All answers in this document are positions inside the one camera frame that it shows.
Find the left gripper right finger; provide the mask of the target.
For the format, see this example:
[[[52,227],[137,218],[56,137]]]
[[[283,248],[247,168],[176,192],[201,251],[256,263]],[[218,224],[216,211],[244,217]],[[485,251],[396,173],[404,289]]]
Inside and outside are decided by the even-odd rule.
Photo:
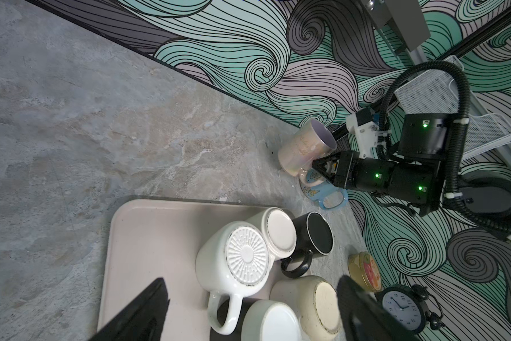
[[[336,292],[347,340],[417,340],[350,276],[339,279]]]

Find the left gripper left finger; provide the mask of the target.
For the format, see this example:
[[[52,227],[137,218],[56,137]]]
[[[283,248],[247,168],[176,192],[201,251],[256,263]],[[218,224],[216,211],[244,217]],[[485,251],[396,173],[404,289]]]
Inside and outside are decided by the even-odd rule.
[[[156,278],[90,341],[160,340],[169,305],[164,278]]]

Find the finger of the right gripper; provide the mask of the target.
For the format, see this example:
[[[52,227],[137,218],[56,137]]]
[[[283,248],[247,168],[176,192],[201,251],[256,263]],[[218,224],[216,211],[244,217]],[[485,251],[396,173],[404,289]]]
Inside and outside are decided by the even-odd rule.
[[[325,156],[312,162],[312,168],[325,180],[334,181],[336,176],[336,155]]]

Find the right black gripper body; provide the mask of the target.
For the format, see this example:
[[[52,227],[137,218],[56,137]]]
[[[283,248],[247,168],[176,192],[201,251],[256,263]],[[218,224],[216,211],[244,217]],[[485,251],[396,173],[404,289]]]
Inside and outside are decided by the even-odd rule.
[[[336,141],[348,134],[346,123],[332,130]],[[373,159],[359,159],[359,149],[333,153],[336,176],[329,182],[399,199],[398,206],[411,215],[427,215],[440,206],[449,143],[450,121],[445,114],[408,115],[399,142],[393,144],[388,133],[386,146],[371,150]]]

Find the blue mug yellow inside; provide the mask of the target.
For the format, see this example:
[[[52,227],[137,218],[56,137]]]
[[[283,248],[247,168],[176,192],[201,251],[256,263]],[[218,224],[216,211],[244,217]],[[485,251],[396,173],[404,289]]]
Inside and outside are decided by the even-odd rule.
[[[336,210],[347,205],[349,200],[347,190],[335,187],[314,169],[307,172],[305,179],[309,186],[300,181],[303,194],[318,204],[322,210]]]

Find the pink iridescent mug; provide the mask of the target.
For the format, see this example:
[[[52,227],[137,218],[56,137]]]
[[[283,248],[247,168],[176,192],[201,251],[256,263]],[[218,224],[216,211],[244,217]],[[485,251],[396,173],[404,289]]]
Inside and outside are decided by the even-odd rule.
[[[330,155],[336,149],[332,133],[316,119],[310,119],[291,140],[278,151],[282,169],[291,176],[300,176],[315,159]]]

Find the black mug white base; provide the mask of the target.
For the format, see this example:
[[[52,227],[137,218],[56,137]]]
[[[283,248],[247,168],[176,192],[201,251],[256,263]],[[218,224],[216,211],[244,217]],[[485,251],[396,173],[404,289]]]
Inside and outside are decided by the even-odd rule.
[[[298,317],[289,305],[278,301],[258,300],[244,317],[241,340],[301,340]]]

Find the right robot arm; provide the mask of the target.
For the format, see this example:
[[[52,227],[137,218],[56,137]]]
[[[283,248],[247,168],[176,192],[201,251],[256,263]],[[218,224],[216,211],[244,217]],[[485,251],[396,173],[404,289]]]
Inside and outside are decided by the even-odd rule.
[[[493,235],[511,243],[511,181],[484,171],[464,176],[447,167],[453,154],[452,115],[408,115],[400,141],[385,159],[362,157],[357,151],[340,151],[316,159],[312,168],[338,188],[390,196],[406,202],[404,209],[421,216],[441,205],[463,215]]]

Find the cream speckled mug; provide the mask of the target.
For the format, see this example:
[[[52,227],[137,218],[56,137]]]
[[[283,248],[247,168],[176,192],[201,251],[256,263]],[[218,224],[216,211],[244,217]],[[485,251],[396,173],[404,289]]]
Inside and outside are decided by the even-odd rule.
[[[293,309],[303,340],[334,340],[339,335],[342,323],[336,290],[322,277],[278,281],[271,289],[270,299]]]

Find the black glossy mug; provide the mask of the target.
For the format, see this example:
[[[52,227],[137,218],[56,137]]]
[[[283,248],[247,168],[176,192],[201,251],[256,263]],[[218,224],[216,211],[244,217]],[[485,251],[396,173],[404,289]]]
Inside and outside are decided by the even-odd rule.
[[[297,234],[295,250],[281,260],[281,271],[288,278],[299,278],[308,272],[313,259],[332,252],[335,240],[329,223],[317,212],[307,213],[292,222]]]

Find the tall white mug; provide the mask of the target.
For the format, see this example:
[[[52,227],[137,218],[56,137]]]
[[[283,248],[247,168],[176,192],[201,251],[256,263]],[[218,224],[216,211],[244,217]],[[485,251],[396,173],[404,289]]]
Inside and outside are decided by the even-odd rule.
[[[247,223],[261,231],[271,263],[286,259],[294,252],[297,243],[295,226],[290,216],[280,208],[270,207],[248,218]]]

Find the white ribbed-bottom mug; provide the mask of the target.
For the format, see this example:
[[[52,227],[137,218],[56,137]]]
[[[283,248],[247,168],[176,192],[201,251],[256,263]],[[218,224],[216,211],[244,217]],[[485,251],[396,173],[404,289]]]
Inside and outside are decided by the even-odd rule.
[[[234,332],[243,299],[263,288],[270,263],[261,231],[244,221],[228,223],[204,243],[195,271],[200,286],[209,292],[207,317],[215,332]]]

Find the black alarm clock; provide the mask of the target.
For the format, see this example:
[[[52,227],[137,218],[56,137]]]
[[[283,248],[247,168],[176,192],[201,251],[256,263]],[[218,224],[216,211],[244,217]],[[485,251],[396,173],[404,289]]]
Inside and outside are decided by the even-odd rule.
[[[431,330],[445,327],[443,308],[425,286],[394,285],[378,292],[376,299],[388,313],[414,335],[420,334],[427,326]]]

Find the colourful round tin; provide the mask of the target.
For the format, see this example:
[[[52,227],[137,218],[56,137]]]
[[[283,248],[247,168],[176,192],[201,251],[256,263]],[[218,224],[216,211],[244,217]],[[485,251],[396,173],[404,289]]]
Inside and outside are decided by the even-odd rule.
[[[363,290],[378,293],[382,290],[382,280],[375,259],[367,251],[353,254],[348,260],[350,277]]]

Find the pink silicone tray mat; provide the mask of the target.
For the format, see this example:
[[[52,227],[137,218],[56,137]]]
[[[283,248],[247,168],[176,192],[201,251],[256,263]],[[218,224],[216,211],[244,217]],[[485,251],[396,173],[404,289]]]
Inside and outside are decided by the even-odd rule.
[[[170,305],[162,339],[220,340],[207,319],[209,294],[197,281],[197,254],[226,224],[246,222],[268,208],[148,199],[122,205],[110,226],[98,329],[163,277]],[[271,263],[265,286],[248,297],[246,305],[269,299],[274,284],[284,278],[281,260]]]

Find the clear acrylic wall holder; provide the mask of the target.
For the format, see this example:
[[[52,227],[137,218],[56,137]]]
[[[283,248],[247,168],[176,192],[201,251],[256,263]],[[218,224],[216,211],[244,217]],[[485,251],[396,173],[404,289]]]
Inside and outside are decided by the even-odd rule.
[[[455,114],[458,112],[457,83],[441,70],[426,70],[395,91],[400,106],[411,114]],[[477,115],[470,111],[470,125],[463,159],[470,159],[511,143],[511,125],[504,115]]]

